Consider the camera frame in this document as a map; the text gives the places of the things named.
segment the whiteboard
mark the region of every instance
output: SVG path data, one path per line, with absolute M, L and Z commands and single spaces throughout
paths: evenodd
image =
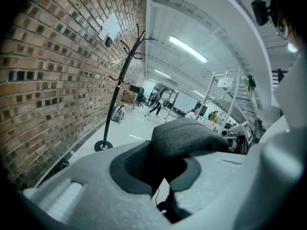
M 195 108 L 196 104 L 197 100 L 195 98 L 180 91 L 175 101 L 174 108 L 177 108 L 180 111 L 188 113 L 189 111 Z

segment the coat rack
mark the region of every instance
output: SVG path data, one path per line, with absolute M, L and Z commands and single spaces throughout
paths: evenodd
M 145 35 L 145 31 L 143 31 L 142 34 L 140 35 L 139 24 L 136 24 L 136 26 L 138 28 L 138 39 L 136 40 L 135 44 L 133 45 L 133 48 L 132 48 L 131 51 L 130 51 L 129 46 L 127 44 L 125 44 L 122 40 L 120 41 L 123 45 L 126 46 L 126 47 L 124 47 L 124 50 L 125 50 L 125 52 L 126 52 L 126 54 L 128 56 L 127 56 L 127 59 L 126 59 L 126 61 L 124 63 L 123 68 L 121 69 L 121 72 L 119 74 L 118 79 L 114 79 L 111 76 L 109 76 L 114 81 L 118 80 L 118 83 L 117 83 L 117 86 L 115 87 L 115 90 L 114 90 L 114 93 L 113 93 L 113 97 L 112 97 L 112 100 L 111 100 L 111 105 L 110 105 L 110 108 L 109 108 L 109 112 L 107 114 L 104 139 L 96 142 L 96 144 L 94 146 L 95 151 L 102 151 L 102 150 L 106 150 L 108 148 L 112 148 L 113 147 L 111 142 L 107 141 L 106 138 L 107 138 L 107 133 L 108 133 L 108 130 L 109 130 L 109 126 L 110 126 L 110 122 L 111 122 L 111 116 L 112 116 L 112 113 L 113 113 L 115 102 L 116 102 L 116 99 L 117 99 L 117 96 L 118 96 L 118 92 L 120 90 L 120 85 L 122 83 L 123 84 L 129 84 L 129 83 L 125 83 L 124 82 L 124 77 L 126 75 L 126 71 L 127 71 L 128 67 L 129 67 L 129 64 L 130 64 L 132 58 L 143 59 L 141 57 L 135 57 L 135 55 L 145 55 L 145 54 L 142 54 L 142 53 L 136 53 L 137 48 L 145 40 L 154 40 L 154 38 L 143 38 L 144 35 Z

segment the bright round light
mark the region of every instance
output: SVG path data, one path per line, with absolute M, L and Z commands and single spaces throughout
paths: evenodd
M 291 53 L 295 53 L 297 52 L 297 48 L 291 44 L 291 43 L 288 43 L 288 50 L 291 52 Z

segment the backpack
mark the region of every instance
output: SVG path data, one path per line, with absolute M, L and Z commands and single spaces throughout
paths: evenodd
M 111 116 L 111 120 L 120 124 L 121 121 L 124 118 L 124 114 L 125 114 L 124 105 L 118 105 L 113 110 L 113 113 L 112 113 L 112 116 Z

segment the brick wall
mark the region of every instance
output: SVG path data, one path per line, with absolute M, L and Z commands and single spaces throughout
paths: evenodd
M 99 39 L 115 12 L 121 31 Z M 146 0 L 28 0 L 0 47 L 0 156 L 8 179 L 33 186 L 72 143 L 105 121 L 120 71 L 112 62 L 145 29 Z M 144 45 L 138 50 L 144 53 Z M 125 82 L 142 85 L 144 61 Z

